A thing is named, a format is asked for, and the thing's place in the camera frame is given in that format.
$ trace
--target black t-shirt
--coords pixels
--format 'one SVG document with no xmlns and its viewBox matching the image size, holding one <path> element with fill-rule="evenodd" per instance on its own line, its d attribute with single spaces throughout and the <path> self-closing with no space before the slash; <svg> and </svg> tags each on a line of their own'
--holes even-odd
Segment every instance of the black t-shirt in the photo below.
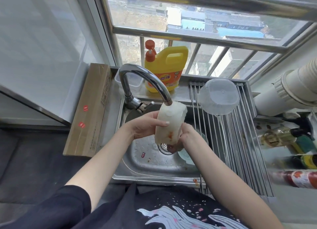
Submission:
<svg viewBox="0 0 317 229">
<path fill-rule="evenodd" d="M 87 192 L 61 187 L 52 197 L 2 228 L 27 229 L 247 229 L 214 199 L 185 186 L 125 195 L 92 213 Z"/>
</svg>

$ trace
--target yellow bottle label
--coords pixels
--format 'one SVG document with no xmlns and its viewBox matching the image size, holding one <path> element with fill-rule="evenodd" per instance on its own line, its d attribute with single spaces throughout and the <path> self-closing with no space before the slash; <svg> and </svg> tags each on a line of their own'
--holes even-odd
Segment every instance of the yellow bottle label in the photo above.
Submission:
<svg viewBox="0 0 317 229">
<path fill-rule="evenodd" d="M 305 166 L 308 169 L 317 169 L 317 165 L 313 162 L 313 156 L 312 155 L 303 155 L 301 157 L 302 161 L 304 162 Z"/>
<path fill-rule="evenodd" d="M 162 82 L 163 84 L 168 88 L 172 87 L 178 84 L 178 81 L 182 75 L 183 70 L 176 71 L 176 72 L 170 72 L 170 73 L 161 73 L 161 74 L 155 74 Z M 149 88 L 153 88 L 153 85 L 151 85 L 149 82 L 147 83 Z"/>
</svg>

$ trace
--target faucet spout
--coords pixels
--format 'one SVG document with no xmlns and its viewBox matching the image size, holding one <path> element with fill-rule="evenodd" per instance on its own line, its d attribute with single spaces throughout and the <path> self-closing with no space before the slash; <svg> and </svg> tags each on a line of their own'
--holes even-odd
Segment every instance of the faucet spout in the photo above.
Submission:
<svg viewBox="0 0 317 229">
<path fill-rule="evenodd" d="M 134 73 L 136 75 L 139 75 L 143 79 L 148 81 L 151 85 L 153 85 L 153 87 L 157 89 L 157 91 L 160 93 L 165 105 L 170 106 L 173 103 L 169 91 L 161 82 L 161 80 L 156 77 L 155 74 L 143 68 L 142 66 L 136 64 L 124 64 L 120 67 L 118 72 L 125 95 L 125 103 L 132 109 L 136 109 L 139 112 L 143 113 L 146 107 L 143 105 L 142 101 L 134 98 L 134 96 L 132 95 L 126 73 Z"/>
</svg>

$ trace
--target drain strainer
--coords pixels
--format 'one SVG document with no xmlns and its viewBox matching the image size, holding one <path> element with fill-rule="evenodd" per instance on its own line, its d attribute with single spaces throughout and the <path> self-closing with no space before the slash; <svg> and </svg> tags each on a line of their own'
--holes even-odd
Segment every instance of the drain strainer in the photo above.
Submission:
<svg viewBox="0 0 317 229">
<path fill-rule="evenodd" d="M 171 155 L 171 154 L 172 154 L 171 152 L 169 152 L 169 151 L 167 150 L 167 144 L 165 144 L 165 143 L 159 144 L 159 145 L 158 145 L 158 149 L 159 149 L 164 155 Z"/>
</svg>

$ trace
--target yellow plastic bottle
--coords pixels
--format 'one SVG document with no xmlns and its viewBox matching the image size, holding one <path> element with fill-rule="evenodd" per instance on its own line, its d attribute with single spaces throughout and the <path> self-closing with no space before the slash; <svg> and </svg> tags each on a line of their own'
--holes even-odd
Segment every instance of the yellow plastic bottle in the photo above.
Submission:
<svg viewBox="0 0 317 229">
<path fill-rule="evenodd" d="M 145 47 L 144 67 L 155 74 L 167 87 L 168 91 L 178 86 L 180 76 L 188 58 L 186 46 L 167 47 L 156 54 L 153 40 L 147 40 Z M 146 88 L 153 93 L 158 92 L 150 83 L 145 82 Z"/>
</svg>

